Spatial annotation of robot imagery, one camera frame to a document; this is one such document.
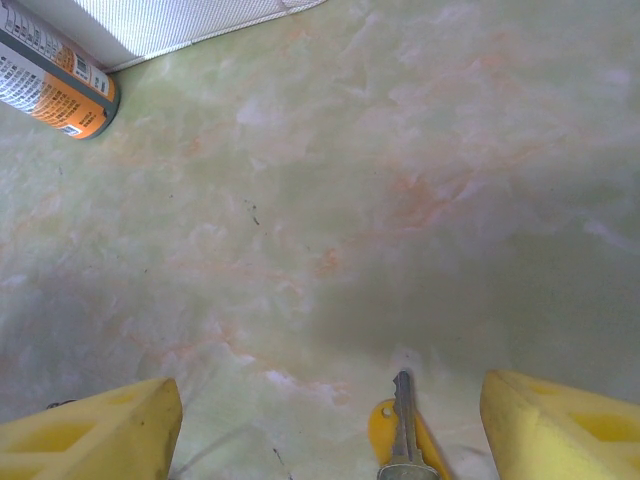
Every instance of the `yellow plastic block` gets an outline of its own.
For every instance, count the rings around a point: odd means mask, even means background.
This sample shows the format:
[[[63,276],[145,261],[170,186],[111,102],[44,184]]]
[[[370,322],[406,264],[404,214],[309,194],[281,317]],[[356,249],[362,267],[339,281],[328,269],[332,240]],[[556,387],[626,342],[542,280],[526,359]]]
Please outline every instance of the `yellow plastic block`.
[[[181,422],[172,379],[68,403],[0,425],[0,479],[166,479]]]
[[[480,415],[502,480],[640,480],[640,406],[487,373]]]
[[[391,447],[396,438],[398,416],[393,411],[393,403],[394,400],[385,400],[379,403],[369,416],[369,442],[380,466],[391,461]],[[440,473],[442,480],[453,480],[451,469],[419,412],[416,412],[415,425],[416,443],[422,452],[424,462],[435,468]]]

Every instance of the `metal key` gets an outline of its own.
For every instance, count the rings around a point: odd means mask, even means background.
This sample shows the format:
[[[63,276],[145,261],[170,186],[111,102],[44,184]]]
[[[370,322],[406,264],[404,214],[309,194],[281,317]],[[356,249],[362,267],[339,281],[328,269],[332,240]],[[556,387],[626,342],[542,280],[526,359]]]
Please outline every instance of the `metal key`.
[[[391,461],[380,469],[378,480],[440,480],[438,472],[424,463],[416,443],[416,411],[411,375],[401,370],[393,383],[396,384],[393,411],[398,416],[398,427],[391,449]]]

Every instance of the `spray can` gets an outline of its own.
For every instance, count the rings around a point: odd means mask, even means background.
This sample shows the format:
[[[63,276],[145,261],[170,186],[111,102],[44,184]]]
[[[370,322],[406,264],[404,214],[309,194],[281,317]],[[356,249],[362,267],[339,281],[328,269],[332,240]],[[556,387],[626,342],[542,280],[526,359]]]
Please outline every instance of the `spray can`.
[[[52,31],[0,0],[0,100],[73,138],[95,137],[113,120],[120,91]]]

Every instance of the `black speck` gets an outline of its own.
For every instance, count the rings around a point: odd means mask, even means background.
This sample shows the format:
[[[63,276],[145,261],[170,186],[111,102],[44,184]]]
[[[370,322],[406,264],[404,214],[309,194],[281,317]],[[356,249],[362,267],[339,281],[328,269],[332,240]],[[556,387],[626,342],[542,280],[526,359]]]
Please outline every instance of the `black speck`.
[[[275,453],[276,457],[278,457],[278,461],[280,462],[280,465],[284,467],[284,462],[282,461],[282,457],[280,456],[280,452],[278,452],[278,449],[274,448],[273,453]]]

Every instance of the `marble floor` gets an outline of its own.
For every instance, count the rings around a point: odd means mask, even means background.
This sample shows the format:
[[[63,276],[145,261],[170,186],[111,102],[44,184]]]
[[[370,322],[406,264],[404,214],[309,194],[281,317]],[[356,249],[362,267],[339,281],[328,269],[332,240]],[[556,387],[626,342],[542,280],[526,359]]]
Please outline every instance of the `marble floor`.
[[[408,366],[484,480],[487,369],[637,402],[638,24],[328,0],[117,74],[95,140],[0,105],[0,421],[174,376],[174,480],[373,479]]]

